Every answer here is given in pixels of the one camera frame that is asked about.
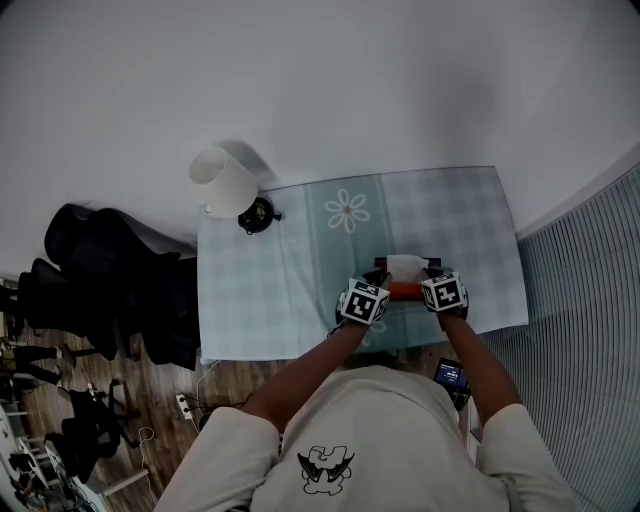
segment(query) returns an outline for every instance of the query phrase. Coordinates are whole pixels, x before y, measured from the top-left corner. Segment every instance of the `white cloth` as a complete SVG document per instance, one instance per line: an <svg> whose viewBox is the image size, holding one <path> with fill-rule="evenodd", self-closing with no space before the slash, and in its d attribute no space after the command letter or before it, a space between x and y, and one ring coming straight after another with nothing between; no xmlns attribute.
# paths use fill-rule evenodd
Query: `white cloth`
<svg viewBox="0 0 640 512"><path fill-rule="evenodd" d="M576 510L521 405L485 425L478 468L434 382L382 367L338 372L279 436L268 421L216 410L156 512Z"/></svg>
<svg viewBox="0 0 640 512"><path fill-rule="evenodd" d="M390 254L387 256L387 272L391 272L396 283L420 283L422 269L429 260L412 254Z"/></svg>

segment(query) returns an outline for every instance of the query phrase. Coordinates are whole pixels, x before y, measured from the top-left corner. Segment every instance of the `table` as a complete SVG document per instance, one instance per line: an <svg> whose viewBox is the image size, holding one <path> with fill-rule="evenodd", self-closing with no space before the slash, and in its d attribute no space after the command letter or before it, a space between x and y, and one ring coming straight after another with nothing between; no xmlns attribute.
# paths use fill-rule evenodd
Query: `table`
<svg viewBox="0 0 640 512"><path fill-rule="evenodd" d="M16 407L15 404L1 404L0 405L0 432L6 434L6 439L9 440L9 444L15 447L15 450L20 449L20 445L18 443L18 437L24 435L24 429L20 428L20 432L16 435L14 432L13 425L11 424L11 418L20 417L28 415L29 413L26 411L8 411L7 407L12 406Z"/></svg>
<svg viewBox="0 0 640 512"><path fill-rule="evenodd" d="M55 448L45 445L45 450L47 452L47 456L51 461L51 466L56 470L56 473L62 472L63 474L67 474L68 472L62 463L60 455L55 450ZM108 485L96 478L93 473L89 477L89 480L86 484L83 484L77 476L72 477L73 482L76 487L80 488L82 493L84 494L84 499L96 505L96 502L99 502L98 508L100 510L106 510L108 508L106 501L104 498L111 496L112 494L124 489L125 487L137 482L141 478L146 477L149 474L148 469L139 469L136 470L131 475L118 480L114 484Z"/></svg>
<svg viewBox="0 0 640 512"><path fill-rule="evenodd" d="M50 489L52 486L57 485L59 482L57 479L54 480L48 480L47 477L44 475L44 472L42 471L42 468L40 467L40 461L41 460L45 460L50 463L49 461L49 455L47 453L41 453L41 454L35 454L32 450L31 450L31 446L30 443L32 442L43 442L44 443L44 438L33 438L33 439L24 439L22 437L18 438L18 444L20 447L20 451L22 453L25 453L27 455L29 455L29 457L31 457L31 459L33 460L34 463L34 467L33 467L33 472L35 473L35 475L40 479L40 481L43 483L43 485L47 488Z"/></svg>
<svg viewBox="0 0 640 512"><path fill-rule="evenodd" d="M203 210L198 301L203 359L300 356L335 325L349 277L376 256L415 254L458 270L477 332L528 322L511 214L493 167L346 178L269 191L282 222L248 236ZM420 303L391 303L362 350L444 340Z"/></svg>

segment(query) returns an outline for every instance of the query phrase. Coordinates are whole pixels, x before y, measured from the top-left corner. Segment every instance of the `desk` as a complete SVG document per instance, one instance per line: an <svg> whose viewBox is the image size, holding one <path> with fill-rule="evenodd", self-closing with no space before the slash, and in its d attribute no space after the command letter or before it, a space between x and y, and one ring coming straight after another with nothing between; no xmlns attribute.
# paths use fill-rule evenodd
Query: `desk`
<svg viewBox="0 0 640 512"><path fill-rule="evenodd" d="M51 448L45 445L45 450L47 452L47 456L49 457L49 460L51 461L51 465L56 470L56 472L67 474L67 471L62 463L62 460L60 459L60 455L58 454L58 452L56 452L55 448ZM92 501L92 502L94 502L94 500L99 501L101 509L106 509L107 506L106 506L106 502L104 501L104 498L124 489L125 487L131 485L134 482L137 482L141 478L146 477L148 474L149 474L149 471L147 469L139 469L139 470L136 470L131 475L121 480L118 480L117 482L111 485L108 485L102 480L95 478L93 475L89 477L89 480L87 481L86 484L83 484L82 482L80 482L80 479L77 476L73 477L73 481L75 485L79 487L85 493L85 495L87 495L87 499L89 499L89 496L91 494L95 495L94 499L89 501Z"/></svg>
<svg viewBox="0 0 640 512"><path fill-rule="evenodd" d="M248 236L200 211L198 302L203 359L291 359L325 339L348 278L376 256L442 259L460 272L476 332L528 322L516 238L493 167L339 179L263 194L282 222ZM420 303L390 303L365 351L445 339Z"/></svg>
<svg viewBox="0 0 640 512"><path fill-rule="evenodd" d="M11 418L20 418L20 416L24 416L28 413L21 411L7 411L7 405L10 404L0 405L0 433L7 434L7 440L9 441L9 444L15 447L15 450L12 451L19 451L20 445L18 444L18 437L24 435L24 429L21 428L18 432L18 435L16 435L13 425L11 425Z"/></svg>
<svg viewBox="0 0 640 512"><path fill-rule="evenodd" d="M35 475L40 479L40 481L43 483L43 485L47 489L51 489L51 487L53 487L54 485L57 485L59 482L57 479L48 480L47 477L44 475L44 472L42 471L42 467L40 467L40 461L43 459L47 459L48 461L49 455L47 453L41 453L36 455L31 450L31 446L30 446L32 442L42 442L42 441L44 441L43 438L37 438L37 439L34 438L34 439L27 439L27 440L25 440L24 438L18 438L18 445L19 445L20 451L22 453L29 455L33 460L34 462L33 472L35 473Z"/></svg>

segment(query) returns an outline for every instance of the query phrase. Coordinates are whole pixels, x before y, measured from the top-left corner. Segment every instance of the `person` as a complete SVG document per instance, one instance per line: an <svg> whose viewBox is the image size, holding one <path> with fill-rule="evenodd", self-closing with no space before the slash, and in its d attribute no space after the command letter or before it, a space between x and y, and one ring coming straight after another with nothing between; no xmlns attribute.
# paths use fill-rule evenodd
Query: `person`
<svg viewBox="0 0 640 512"><path fill-rule="evenodd" d="M577 510L513 380L463 316L438 313L483 424L477 464L440 385L381 366L334 372L369 328L345 323L241 409L216 409L156 512Z"/></svg>
<svg viewBox="0 0 640 512"><path fill-rule="evenodd" d="M62 359L69 366L75 368L76 357L97 354L96 349L70 350L67 345L63 345L62 349L58 347L12 347L6 339L0 344L2 351L2 365L0 366L0 376L8 376L13 378L16 373L26 373L32 375L49 384L57 384L62 377L62 372L58 367L57 372L52 372L40 368L33 361L42 359Z"/></svg>

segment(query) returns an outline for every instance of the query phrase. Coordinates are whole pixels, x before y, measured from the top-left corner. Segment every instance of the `power outlet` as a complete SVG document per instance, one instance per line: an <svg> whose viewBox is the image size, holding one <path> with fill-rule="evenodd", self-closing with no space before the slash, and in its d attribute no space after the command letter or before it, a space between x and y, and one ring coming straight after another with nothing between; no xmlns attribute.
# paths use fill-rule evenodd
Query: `power outlet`
<svg viewBox="0 0 640 512"><path fill-rule="evenodd" d="M189 410L189 403L188 403L187 397L184 396L182 393L180 393L176 395L176 400L178 401L178 407L180 407L180 411L182 412L184 419L192 420L193 414L191 414L191 411Z"/></svg>

